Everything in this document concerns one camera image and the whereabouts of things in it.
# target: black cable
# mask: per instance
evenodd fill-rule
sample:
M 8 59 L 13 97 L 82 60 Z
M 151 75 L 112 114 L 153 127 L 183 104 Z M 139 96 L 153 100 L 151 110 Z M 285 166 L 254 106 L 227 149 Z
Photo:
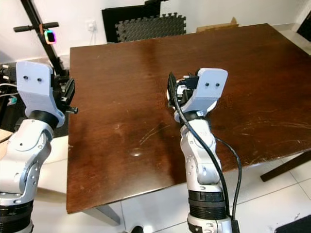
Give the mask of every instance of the black cable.
M 1 140 L 0 140 L 0 143 L 5 142 L 5 141 L 8 140 L 11 136 L 12 136 L 12 135 L 7 136 L 7 137 L 5 137 L 4 139 L 1 139 Z
M 220 141 L 226 147 L 228 147 L 229 150 L 231 150 L 231 152 L 237 158 L 237 162 L 238 162 L 238 171 L 239 171 L 238 172 L 238 182 L 237 182 L 237 187 L 235 189 L 234 199 L 233 199 L 233 206 L 232 206 L 232 220 L 235 220 L 235 212 L 236 212 L 236 209 L 237 209 L 238 196 L 239 196 L 239 191 L 240 191 L 241 181 L 242 181 L 242 164 L 241 164 L 240 157 L 238 156 L 236 151 L 228 143 L 226 143 L 225 141 L 223 141 L 222 139 L 217 138 L 217 137 L 216 137 L 216 140 Z
M 213 154 L 213 152 L 209 149 L 208 145 L 202 140 L 202 138 L 197 134 L 197 132 L 192 128 L 192 126 L 189 124 L 189 122 L 187 121 L 187 119 L 185 118 L 183 112 L 181 111 L 181 108 L 179 106 L 178 103 L 178 98 L 177 98 L 177 89 L 180 85 L 184 85 L 185 82 L 184 81 L 179 81 L 176 86 L 175 86 L 175 91 L 174 91 L 174 102 L 175 102 L 175 107 L 176 110 L 179 114 L 179 117 L 181 118 L 181 120 L 184 122 L 185 126 L 187 127 L 187 129 L 189 130 L 189 132 L 192 133 L 192 135 L 195 137 L 196 140 L 198 140 L 198 142 L 202 145 L 202 147 L 206 150 L 206 152 L 208 153 L 208 155 L 210 156 L 214 166 L 216 167 L 217 173 L 220 177 L 220 181 L 222 183 L 223 186 L 223 191 L 224 191 L 224 197 L 225 197 L 225 210 L 226 210 L 226 214 L 228 216 L 230 216 L 230 205 L 229 205 L 229 197 L 228 197 L 228 190 L 227 190 L 227 185 L 225 183 L 225 178 L 224 178 L 224 174 Z

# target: wooden table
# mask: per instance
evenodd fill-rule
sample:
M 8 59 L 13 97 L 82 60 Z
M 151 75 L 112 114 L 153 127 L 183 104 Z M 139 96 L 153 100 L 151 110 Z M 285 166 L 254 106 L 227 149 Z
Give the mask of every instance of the wooden table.
M 211 128 L 243 166 L 311 148 L 311 58 L 267 24 L 72 48 L 68 213 L 186 181 L 167 79 L 200 67 L 229 72 Z M 237 167 L 217 153 L 224 171 Z

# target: wall outlet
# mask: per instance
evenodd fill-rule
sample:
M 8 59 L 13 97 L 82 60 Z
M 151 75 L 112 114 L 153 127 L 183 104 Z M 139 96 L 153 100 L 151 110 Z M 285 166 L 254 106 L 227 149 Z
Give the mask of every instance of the wall outlet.
M 94 32 L 96 31 L 96 21 L 95 20 L 86 20 L 86 29 L 89 32 Z

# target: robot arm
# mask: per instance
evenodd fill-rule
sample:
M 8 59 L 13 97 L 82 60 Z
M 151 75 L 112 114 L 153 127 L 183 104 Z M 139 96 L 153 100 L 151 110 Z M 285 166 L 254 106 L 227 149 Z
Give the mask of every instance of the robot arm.
M 51 152 L 56 127 L 65 112 L 77 113 L 69 104 L 74 95 L 70 79 L 60 92 L 53 89 L 53 70 L 48 65 L 17 63 L 17 89 L 29 119 L 8 140 L 0 160 L 0 233 L 31 233 L 31 212 L 40 169 Z
M 215 163 L 221 169 L 216 155 L 216 141 L 210 131 L 205 116 L 211 111 L 221 96 L 227 72 L 222 69 L 202 68 L 196 75 L 184 76 L 181 83 L 171 73 L 168 82 L 169 105 L 177 109 L 175 90 L 180 110 L 189 125 L 199 135 L 209 148 L 215 161 L 202 146 L 189 128 L 181 121 L 179 111 L 174 118 L 182 122 L 181 150 L 186 161 L 186 178 L 189 190 L 190 213 L 188 215 L 189 230 L 193 233 L 236 233 L 232 227 L 229 215 L 228 200 L 224 195 L 224 187 L 220 182 L 219 172 Z

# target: black table leg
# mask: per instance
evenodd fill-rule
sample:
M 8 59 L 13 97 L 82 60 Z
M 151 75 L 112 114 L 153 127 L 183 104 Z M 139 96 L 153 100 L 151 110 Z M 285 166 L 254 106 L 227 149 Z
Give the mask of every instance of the black table leg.
M 302 165 L 308 161 L 311 160 L 311 150 L 310 151 L 307 151 L 307 152 L 304 152 L 303 154 L 295 157 L 294 159 L 278 166 L 277 168 L 261 175 L 261 179 L 262 181 L 266 182 L 280 174 L 283 174 L 295 167 L 298 167 L 299 165 Z

